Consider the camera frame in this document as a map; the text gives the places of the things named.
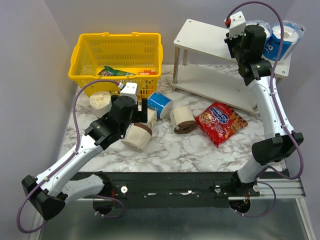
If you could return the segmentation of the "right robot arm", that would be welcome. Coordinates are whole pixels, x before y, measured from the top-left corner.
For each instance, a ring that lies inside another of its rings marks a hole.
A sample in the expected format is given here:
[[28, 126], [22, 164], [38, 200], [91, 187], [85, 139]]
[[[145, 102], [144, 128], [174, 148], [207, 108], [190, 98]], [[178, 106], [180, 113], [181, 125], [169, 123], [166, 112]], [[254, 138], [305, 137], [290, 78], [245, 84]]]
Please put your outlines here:
[[303, 134], [295, 132], [282, 107], [277, 93], [273, 65], [262, 58], [266, 33], [259, 25], [230, 26], [225, 43], [230, 56], [237, 61], [238, 72], [252, 93], [263, 122], [264, 140], [251, 147], [252, 159], [231, 179], [230, 191], [241, 196], [247, 192], [273, 162], [280, 162], [297, 152], [302, 155], [300, 144]]

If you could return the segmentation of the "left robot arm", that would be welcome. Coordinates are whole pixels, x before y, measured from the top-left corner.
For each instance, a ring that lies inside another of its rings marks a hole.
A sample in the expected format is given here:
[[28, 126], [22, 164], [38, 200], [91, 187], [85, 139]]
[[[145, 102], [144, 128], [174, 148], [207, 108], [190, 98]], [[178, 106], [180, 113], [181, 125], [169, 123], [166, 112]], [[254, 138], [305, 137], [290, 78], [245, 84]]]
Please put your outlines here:
[[124, 138], [128, 127], [148, 121], [148, 100], [141, 101], [141, 108], [129, 96], [113, 96], [109, 112], [94, 120], [77, 137], [76, 145], [60, 160], [36, 177], [27, 175], [22, 187], [27, 199], [48, 221], [57, 216], [67, 203], [83, 197], [111, 194], [112, 181], [106, 174], [95, 172], [81, 180], [73, 180], [75, 174], [91, 159], [111, 144]]

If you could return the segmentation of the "blue roll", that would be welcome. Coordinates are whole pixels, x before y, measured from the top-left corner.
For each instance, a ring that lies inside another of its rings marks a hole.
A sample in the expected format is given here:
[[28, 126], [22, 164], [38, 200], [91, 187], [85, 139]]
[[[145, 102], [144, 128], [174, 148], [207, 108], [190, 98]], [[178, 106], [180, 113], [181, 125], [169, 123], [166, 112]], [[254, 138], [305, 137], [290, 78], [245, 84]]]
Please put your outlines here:
[[268, 22], [265, 22], [263, 20], [249, 20], [246, 22], [246, 25], [255, 25], [255, 26], [260, 26], [262, 28], [264, 28], [264, 32], [266, 33], [266, 40], [264, 43], [264, 47], [267, 46], [270, 37], [272, 36], [273, 30], [271, 25]]
[[[299, 43], [306, 30], [305, 26], [296, 22], [284, 20], [283, 24], [283, 44], [279, 56], [279, 62], [284, 61]], [[269, 58], [272, 61], [276, 60], [281, 43], [281, 26], [275, 24], [272, 27], [272, 35], [268, 41]]]
[[170, 114], [173, 108], [173, 101], [164, 94], [156, 91], [149, 96], [147, 106], [156, 111], [159, 119], [163, 119]]

